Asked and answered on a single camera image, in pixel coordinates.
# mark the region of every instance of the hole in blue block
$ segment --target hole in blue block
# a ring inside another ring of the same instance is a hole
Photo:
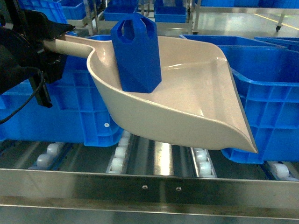
[[[154,37],[155,34],[155,28],[154,28],[154,24],[151,23],[148,19],[146,18],[141,18],[142,22],[144,23],[144,25],[146,26],[146,31],[148,33],[149,38]]]
[[[131,43],[135,38],[133,21],[123,21],[117,30],[117,35],[122,42]]]

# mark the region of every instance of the blue storage bin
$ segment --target blue storage bin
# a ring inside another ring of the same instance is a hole
[[[86,16],[83,0],[60,0],[65,17],[68,20],[81,20]]]
[[[274,0],[260,0],[258,6],[262,8],[272,8]]]
[[[180,38],[186,38],[194,41],[203,41],[221,46],[257,46],[257,47],[280,47],[272,43],[253,40],[240,36],[216,36],[216,35],[180,35]]]
[[[22,9],[35,10],[46,14],[48,19],[53,22],[67,23],[62,6],[58,2],[45,0],[19,0],[19,4]]]
[[[138,0],[111,0],[108,6],[138,6]]]
[[[137,12],[136,6],[108,6],[104,10],[104,18],[106,21],[119,21],[125,15]]]
[[[186,8],[184,7],[157,7],[155,22],[186,22]]]
[[[207,7],[233,7],[235,0],[202,0],[201,6]]]
[[[88,39],[92,39],[96,41],[110,41],[111,35],[95,35],[95,36],[90,36]]]
[[[299,51],[299,37],[255,37],[254,39],[279,44],[288,50]]]
[[[62,141],[107,147],[116,144],[122,129],[112,120],[86,67],[86,59],[69,56],[63,78],[47,85],[53,103],[34,99],[0,125],[0,140]],[[32,93],[28,81],[0,95],[0,118],[11,114]]]
[[[235,0],[235,7],[257,7],[259,0]]]
[[[222,153],[238,163],[299,161],[299,52],[222,47],[235,78],[259,154]]]
[[[299,0],[274,0],[273,8],[299,8]]]

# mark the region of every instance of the scoop handle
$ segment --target scoop handle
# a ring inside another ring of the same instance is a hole
[[[93,47],[89,45],[60,39],[55,39],[53,41],[43,41],[43,44],[46,49],[52,52],[83,58],[88,58],[93,50]]]

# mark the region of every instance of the yellow floor line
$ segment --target yellow floor line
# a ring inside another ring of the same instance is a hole
[[[270,19],[270,18],[268,18],[268,17],[266,17],[266,16],[262,16],[262,15],[259,15],[259,14],[255,14],[255,15],[257,15],[257,16],[259,16],[259,17],[262,17],[262,18],[264,18],[264,19],[267,19],[267,20],[270,20],[270,21],[273,21],[273,22],[277,22],[277,23],[278,23],[278,21],[273,20],[273,19]],[[299,28],[290,26],[290,25],[285,24],[285,23],[282,23],[281,25],[284,25],[284,26],[286,26],[286,27],[289,27],[289,28],[292,28],[292,29],[295,29],[295,30],[299,30]]]

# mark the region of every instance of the beige plastic scoop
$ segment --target beige plastic scoop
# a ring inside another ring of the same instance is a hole
[[[121,89],[111,41],[65,36],[51,51],[87,58],[87,67],[113,120],[160,142],[257,152],[228,62],[206,42],[159,37],[162,82],[150,94]]]

